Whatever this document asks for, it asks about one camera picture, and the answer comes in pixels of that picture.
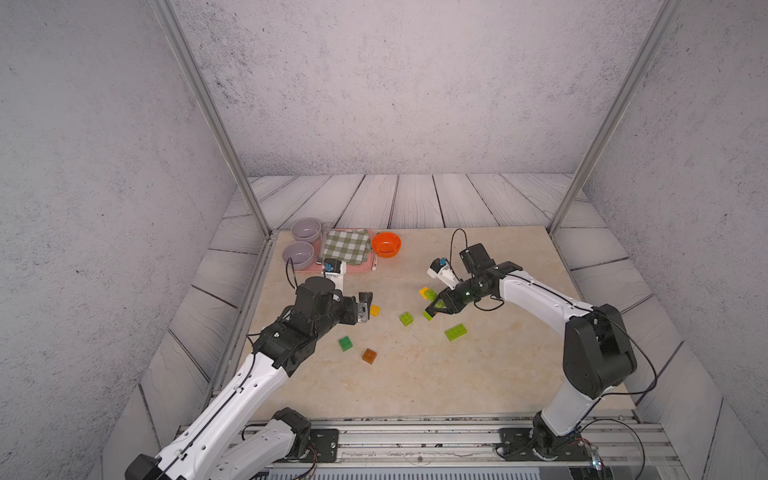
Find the dark green lego brick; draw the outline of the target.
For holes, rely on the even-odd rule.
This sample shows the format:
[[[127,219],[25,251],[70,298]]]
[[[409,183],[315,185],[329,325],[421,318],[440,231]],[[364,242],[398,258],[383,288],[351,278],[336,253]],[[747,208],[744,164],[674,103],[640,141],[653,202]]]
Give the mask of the dark green lego brick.
[[[340,348],[341,348],[341,350],[343,352],[346,352],[346,351],[348,351],[348,350],[353,348],[353,342],[351,341],[351,339],[348,336],[345,336],[345,337],[341,338],[338,341],[338,344],[339,344],[339,346],[340,346]]]

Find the brown lego brick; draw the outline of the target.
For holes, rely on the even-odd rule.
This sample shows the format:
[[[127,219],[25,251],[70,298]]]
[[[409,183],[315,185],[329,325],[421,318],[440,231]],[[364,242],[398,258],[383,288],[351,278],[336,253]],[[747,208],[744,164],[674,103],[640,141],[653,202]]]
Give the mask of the brown lego brick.
[[[377,358],[377,352],[371,349],[366,349],[361,356],[361,359],[370,365],[372,365],[375,362],[376,358]]]

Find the long lime lego plate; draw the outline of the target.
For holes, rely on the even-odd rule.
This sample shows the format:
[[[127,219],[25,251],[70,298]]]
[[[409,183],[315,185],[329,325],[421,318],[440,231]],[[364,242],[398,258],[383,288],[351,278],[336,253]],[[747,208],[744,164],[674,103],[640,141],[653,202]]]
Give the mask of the long lime lego plate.
[[[458,338],[466,335],[467,333],[468,333],[467,328],[461,323],[444,331],[444,334],[449,341],[455,341]]]

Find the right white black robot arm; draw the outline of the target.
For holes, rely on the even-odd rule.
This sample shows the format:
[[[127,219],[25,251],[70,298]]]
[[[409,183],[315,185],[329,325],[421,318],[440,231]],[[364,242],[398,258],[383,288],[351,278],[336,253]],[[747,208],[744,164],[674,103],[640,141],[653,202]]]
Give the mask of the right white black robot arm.
[[[495,262],[481,244],[460,252],[469,278],[456,276],[446,258],[434,259],[428,275],[445,288],[425,309],[429,317],[455,315],[488,297],[511,303],[550,326],[563,338],[565,380],[550,404],[533,419],[533,449],[542,457],[577,436],[577,428],[595,405],[637,369],[632,341],[619,311],[594,306],[541,283],[521,266]]]

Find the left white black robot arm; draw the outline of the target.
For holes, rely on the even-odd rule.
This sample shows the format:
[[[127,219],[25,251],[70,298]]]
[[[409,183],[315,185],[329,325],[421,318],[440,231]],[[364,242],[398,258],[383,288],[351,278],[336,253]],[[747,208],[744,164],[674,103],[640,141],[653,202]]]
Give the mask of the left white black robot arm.
[[[298,285],[294,303],[257,334],[251,354],[221,393],[156,456],[138,455],[126,478],[250,479],[276,461],[301,457],[311,423],[291,408],[278,411],[249,439],[240,444],[234,440],[325,334],[338,324],[369,320],[372,301],[372,293],[346,296],[322,276]]]

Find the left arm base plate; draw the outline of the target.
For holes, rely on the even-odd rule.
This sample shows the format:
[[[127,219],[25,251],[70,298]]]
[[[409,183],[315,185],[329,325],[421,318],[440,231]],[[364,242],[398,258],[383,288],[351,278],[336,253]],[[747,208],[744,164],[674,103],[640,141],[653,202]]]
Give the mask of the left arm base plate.
[[[338,429],[312,428],[300,433],[281,463],[335,463],[339,449]]]

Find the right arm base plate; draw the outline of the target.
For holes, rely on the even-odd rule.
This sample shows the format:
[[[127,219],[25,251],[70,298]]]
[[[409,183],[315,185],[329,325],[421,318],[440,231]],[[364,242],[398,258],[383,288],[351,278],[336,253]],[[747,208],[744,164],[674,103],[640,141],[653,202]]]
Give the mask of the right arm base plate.
[[[494,451],[507,462],[587,462],[586,445],[573,435],[542,440],[532,428],[502,428]]]

